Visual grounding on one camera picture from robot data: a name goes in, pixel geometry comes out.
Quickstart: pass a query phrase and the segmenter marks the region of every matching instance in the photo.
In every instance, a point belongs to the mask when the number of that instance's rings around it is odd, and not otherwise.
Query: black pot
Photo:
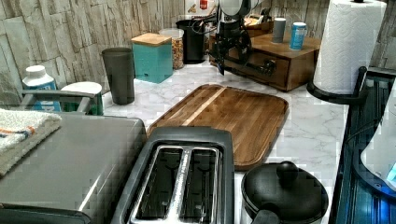
[[[247,214],[258,223],[311,223],[327,211],[326,189],[311,174],[290,161],[266,163],[242,179]]]

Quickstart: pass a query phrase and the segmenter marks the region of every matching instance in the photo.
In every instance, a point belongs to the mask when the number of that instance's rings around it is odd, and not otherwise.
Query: kitchen towel
[[[386,3],[332,0],[329,4],[314,84],[335,94],[352,94],[361,66],[368,67]]]
[[[0,175],[57,130],[61,120],[51,113],[0,109]]]

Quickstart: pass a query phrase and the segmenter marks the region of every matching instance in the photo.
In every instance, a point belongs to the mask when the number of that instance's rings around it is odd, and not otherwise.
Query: paper towel roll
[[[329,4],[314,84],[335,94],[352,94],[361,66],[370,64],[386,3],[332,0]]]

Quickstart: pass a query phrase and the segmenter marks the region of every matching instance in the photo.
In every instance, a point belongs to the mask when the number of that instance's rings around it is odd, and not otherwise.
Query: wood-look wall
[[[273,17],[288,29],[305,21],[308,35],[321,38],[330,0],[267,0]],[[58,88],[95,81],[108,91],[101,51],[130,47],[130,39],[175,27],[183,0],[0,0],[0,106],[21,100],[24,69],[42,64]],[[396,10],[389,0],[372,66],[396,69]]]

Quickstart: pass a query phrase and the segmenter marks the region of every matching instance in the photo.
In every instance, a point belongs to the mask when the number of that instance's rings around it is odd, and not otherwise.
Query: black stand
[[[334,103],[338,105],[360,105],[363,103],[367,97],[368,91],[365,86],[360,91],[361,83],[364,79],[364,74],[367,72],[367,68],[362,66],[359,68],[358,80],[356,81],[355,90],[353,94],[336,94],[319,89],[314,84],[314,77],[308,82],[306,89],[313,96],[320,100],[327,101],[329,103]]]

